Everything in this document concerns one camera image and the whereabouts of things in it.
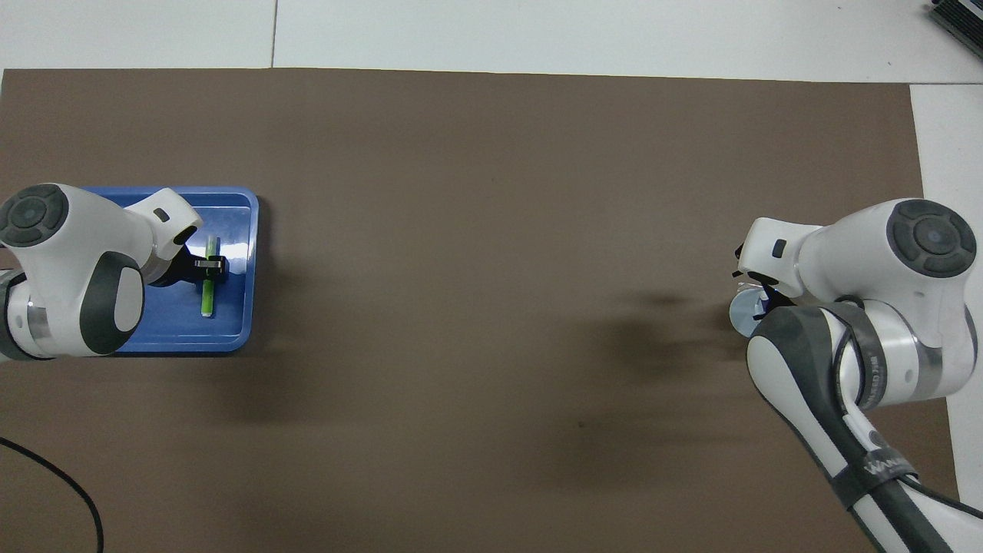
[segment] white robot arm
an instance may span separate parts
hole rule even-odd
[[[144,284],[201,226],[166,188],[125,209],[63,184],[22,190],[0,206],[0,242],[23,268],[0,275],[0,360],[112,353],[140,322]]]
[[[963,289],[975,251],[959,215],[917,199],[826,227],[760,218],[738,251],[739,271],[773,301],[747,347],[754,384],[880,550],[983,544],[983,514],[922,486],[863,414],[969,379],[977,343]]]

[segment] black cable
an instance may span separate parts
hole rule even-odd
[[[14,442],[2,437],[0,437],[0,446],[13,450],[31,461],[34,461],[37,464],[47,468],[53,472],[55,476],[65,480],[65,483],[71,486],[72,489],[75,490],[75,493],[79,494],[79,497],[86,502],[89,512],[92,513],[92,523],[95,524],[95,552],[102,553],[102,519],[99,517],[99,509],[95,507],[95,502],[88,496],[86,490],[84,490],[82,486],[80,486],[79,483],[69,476],[64,470],[58,468],[51,461],[36,454],[28,448],[25,448],[20,444],[15,444]]]
[[[938,501],[939,503],[941,503],[943,505],[952,507],[953,509],[956,509],[958,511],[962,511],[962,512],[966,513],[967,515],[973,515],[977,519],[983,519],[983,513],[980,513],[978,510],[973,509],[972,507],[969,507],[965,503],[962,503],[960,501],[956,501],[953,498],[946,497],[946,496],[942,495],[941,493],[939,493],[939,492],[937,492],[937,491],[935,491],[933,489],[926,488],[925,487],[925,484],[922,484],[921,482],[915,480],[911,476],[902,476],[898,480],[904,482],[905,485],[907,485],[908,487],[914,489],[918,493],[920,493],[920,494],[922,494],[922,495],[924,495],[924,496],[926,496],[926,497],[928,497],[930,499],[934,499],[935,501]]]
[[[850,328],[846,328],[846,332],[839,337],[839,343],[837,344],[837,353],[833,357],[833,367],[837,368],[843,362],[843,354],[846,353],[846,345],[850,343],[853,336],[850,334]],[[839,370],[830,371],[830,378],[833,379],[833,387],[837,391],[837,404],[839,405],[839,414],[846,415],[846,404],[843,402],[843,382],[839,378]],[[863,372],[860,373],[860,386],[859,389],[863,389]]]

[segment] brown surface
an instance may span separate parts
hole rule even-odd
[[[262,199],[237,355],[0,366],[109,552],[870,549],[726,304],[754,217],[920,195],[906,86],[8,70],[0,192],[45,181]],[[942,402],[877,422],[954,491]],[[0,474],[0,550],[89,550]]]

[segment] white table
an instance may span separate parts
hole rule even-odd
[[[0,0],[2,68],[351,67],[909,83],[925,196],[983,228],[983,60],[927,0]],[[967,301],[983,314],[983,272]],[[983,507],[983,375],[949,400]]]

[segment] black joint cap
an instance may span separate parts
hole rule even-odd
[[[55,184],[28,186],[0,206],[0,240],[27,248],[53,236],[68,218],[68,197]]]
[[[976,238],[966,221],[928,200],[897,204],[888,217],[887,234],[898,260],[926,277],[955,277],[976,259]]]

